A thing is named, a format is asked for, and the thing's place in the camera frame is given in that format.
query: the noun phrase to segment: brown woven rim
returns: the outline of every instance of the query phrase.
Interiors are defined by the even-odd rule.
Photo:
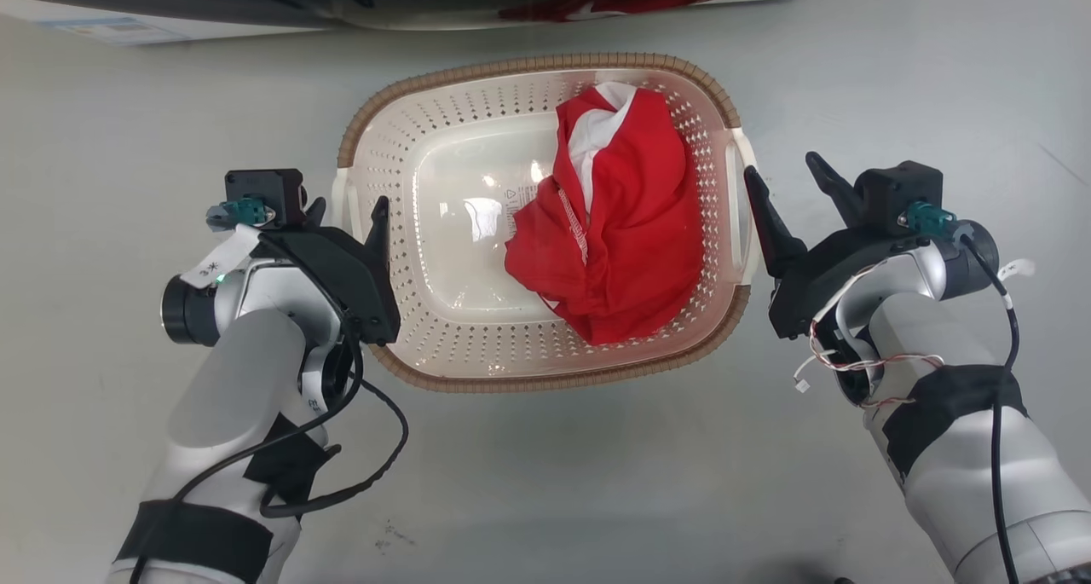
[[[739,112],[728,92],[716,83],[708,72],[693,63],[686,62],[679,57],[661,56],[658,52],[578,52],[578,55],[566,56],[542,56],[521,57],[517,60],[504,60],[504,62],[493,62],[490,64],[472,64],[472,67],[453,68],[448,71],[432,72],[408,80],[399,80],[398,83],[386,86],[382,92],[372,95],[370,99],[360,107],[356,117],[345,130],[340,150],[337,153],[337,167],[351,167],[356,157],[357,145],[363,130],[371,122],[379,110],[393,103],[394,99],[401,98],[403,95],[415,94],[452,85],[456,83],[469,82],[469,80],[483,80],[499,76],[520,74],[521,72],[542,71],[571,71],[580,68],[638,68],[639,70],[657,70],[674,72],[674,74],[690,80],[695,85],[705,91],[705,94],[712,98],[717,109],[720,110],[724,127],[741,127]],[[624,363],[620,367],[602,369],[597,371],[584,371],[580,373],[563,373],[556,376],[527,376],[520,378],[502,379],[458,379],[441,378],[428,373],[422,373],[417,369],[403,362],[394,356],[387,348],[371,346],[375,358],[401,381],[424,390],[436,392],[460,392],[460,393],[499,393],[499,392],[533,392],[542,390],[560,390],[570,388],[580,388],[597,384],[619,382],[622,380],[639,378],[685,367],[686,363],[696,362],[711,354],[716,348],[731,335],[736,324],[742,319],[746,302],[750,300],[750,286],[735,286],[732,293],[731,305],[723,314],[723,319],[716,329],[700,343],[688,347],[682,351],[648,360],[645,362]]]

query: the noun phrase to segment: black cable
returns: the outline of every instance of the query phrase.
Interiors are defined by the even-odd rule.
[[[966,246],[967,250],[970,250],[970,253],[978,261],[978,264],[981,265],[981,269],[984,270],[988,276],[988,281],[993,282],[993,287],[996,288],[996,291],[1004,297],[1004,307],[1008,312],[1008,324],[1011,326],[1011,348],[1008,350],[1008,359],[1004,361],[1004,371],[1002,371],[1000,377],[996,381],[996,394],[994,394],[993,398],[993,433],[990,445],[990,461],[992,463],[993,517],[996,520],[996,538],[1000,546],[1000,557],[1004,559],[1004,571],[1007,573],[1010,584],[1019,584],[1019,575],[1016,573],[1016,562],[1011,557],[1011,543],[1008,540],[1008,526],[1004,521],[1004,493],[1000,481],[1000,415],[1004,408],[1000,403],[1000,395],[1004,392],[1004,382],[1011,377],[1011,367],[1019,355],[1019,321],[1016,319],[1016,310],[1011,305],[1011,297],[1008,296],[1007,288],[1004,287],[1004,283],[1000,282],[1000,277],[992,266],[988,266],[988,262],[982,257],[973,239],[967,235],[962,235],[961,242]]]
[[[383,463],[383,466],[380,467],[379,470],[376,470],[367,480],[360,484],[350,486],[349,488],[343,490],[338,490],[337,492],[333,492],[331,494],[312,499],[310,501],[307,501],[305,503],[300,503],[299,505],[272,506],[276,509],[296,508],[296,509],[301,509],[302,511],[299,512],[292,511],[292,513],[284,513],[284,514],[277,513],[276,515],[266,517],[288,517],[297,514],[314,512],[317,510],[328,508],[331,505],[336,505],[337,503],[347,501],[348,499],[355,497],[356,494],[363,492],[364,490],[370,488],[376,480],[379,480],[379,478],[381,478],[383,474],[385,474],[391,468],[391,466],[394,464],[394,461],[398,457],[398,454],[401,452],[401,449],[405,446],[406,441],[408,441],[409,439],[409,424],[406,420],[405,414],[401,413],[401,409],[398,408],[398,406],[395,405],[394,402],[391,401],[388,396],[383,394],[382,391],[380,391],[374,385],[371,385],[370,382],[367,382],[365,379],[363,379],[363,354],[362,351],[360,351],[360,336],[356,329],[357,325],[359,324],[359,319],[348,317],[348,314],[346,313],[347,310],[341,308],[339,301],[336,300],[335,297],[331,295],[329,290],[327,290],[326,287],[322,285],[322,282],[319,281],[314,272],[310,270],[308,266],[305,266],[303,262],[299,259],[299,257],[295,252],[292,252],[287,246],[283,246],[280,245],[280,242],[274,241],[273,239],[265,237],[265,235],[262,235],[260,238],[261,241],[265,246],[268,246],[269,249],[291,261],[297,266],[297,269],[299,269],[300,272],[302,272],[315,285],[319,291],[322,293],[322,296],[325,297],[326,301],[329,303],[329,307],[333,308],[335,314],[337,315],[337,319],[340,321],[341,324],[343,343],[345,345],[341,355],[344,356],[344,351],[347,351],[352,356],[352,369],[355,369],[356,371],[355,373],[349,372],[349,377],[351,377],[353,381],[351,382],[351,384],[349,384],[348,391],[344,394],[344,396],[339,398],[339,401],[331,405],[329,409],[327,409],[325,414],[322,414],[321,416],[314,418],[313,420],[308,421],[279,437],[267,439],[256,445],[247,448],[245,450],[241,450],[224,458],[223,461],[219,461],[218,463],[207,467],[205,470],[194,476],[193,479],[188,481],[185,486],[183,486],[178,492],[175,493],[173,497],[170,498],[170,505],[168,506],[167,511],[164,512],[164,514],[160,516],[159,522],[156,523],[155,526],[148,528],[147,533],[144,535],[144,538],[141,540],[140,545],[141,548],[147,547],[147,544],[154,538],[154,535],[158,529],[158,526],[161,525],[163,521],[170,519],[173,514],[175,509],[177,509],[177,506],[180,503],[182,503],[182,500],[185,498],[185,496],[192,492],[194,488],[201,485],[201,482],[205,481],[211,476],[214,476],[217,473],[224,470],[225,468],[244,458],[253,456],[254,454],[256,454],[262,450],[265,450],[266,448],[277,445],[292,437],[298,437],[300,434],[309,432],[312,429],[315,429],[326,424],[327,421],[333,419],[334,416],[340,414],[341,410],[344,410],[345,407],[348,406],[348,404],[352,401],[353,397],[356,397],[356,394],[359,392],[361,388],[374,394],[376,397],[379,397],[380,401],[382,401],[387,407],[389,407],[391,410],[394,412],[394,415],[397,416],[398,421],[401,425],[401,439],[400,441],[398,441],[397,446],[391,453],[389,457],[387,457],[386,462]],[[266,501],[263,498],[261,508],[263,515],[265,514],[266,509],[269,508],[265,503]],[[140,584],[140,579],[144,573],[144,569],[147,568],[147,561],[148,557],[143,552],[136,557],[136,563],[133,565],[133,571],[129,576],[129,584]]]

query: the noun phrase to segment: laundry basket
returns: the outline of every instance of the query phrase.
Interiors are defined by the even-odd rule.
[[[559,104],[597,83],[664,95],[696,165],[704,270],[656,335],[589,346],[504,271],[513,214],[552,171]],[[367,238],[391,200],[397,343],[373,347],[397,378],[442,392],[600,384],[693,362],[738,324],[758,246],[742,183],[754,154],[723,87],[676,57],[529,57],[403,80],[374,95],[341,142],[332,217]]]

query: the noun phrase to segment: gray floor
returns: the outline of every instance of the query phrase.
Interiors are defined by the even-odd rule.
[[[837,225],[803,166],[915,159],[985,223],[1023,329],[1032,416],[1091,490],[1083,285],[1091,0],[813,0],[457,35],[268,37],[143,50],[0,20],[0,579],[104,573],[204,351],[171,345],[159,294],[212,242],[230,168],[293,166],[326,189],[344,126],[409,75],[526,55],[670,52],[731,92],[782,214]],[[716,354],[620,385],[444,396],[372,379],[412,436],[364,497],[303,521],[285,582],[944,582],[927,538],[832,378],[800,395],[770,281]],[[1006,351],[997,297],[956,301]],[[331,428],[331,490],[396,439],[361,398]]]

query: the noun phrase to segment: red garment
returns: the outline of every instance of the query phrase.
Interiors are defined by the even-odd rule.
[[[516,212],[504,265],[589,344],[651,335],[700,279],[690,153],[656,92],[602,84],[556,115],[553,176]]]

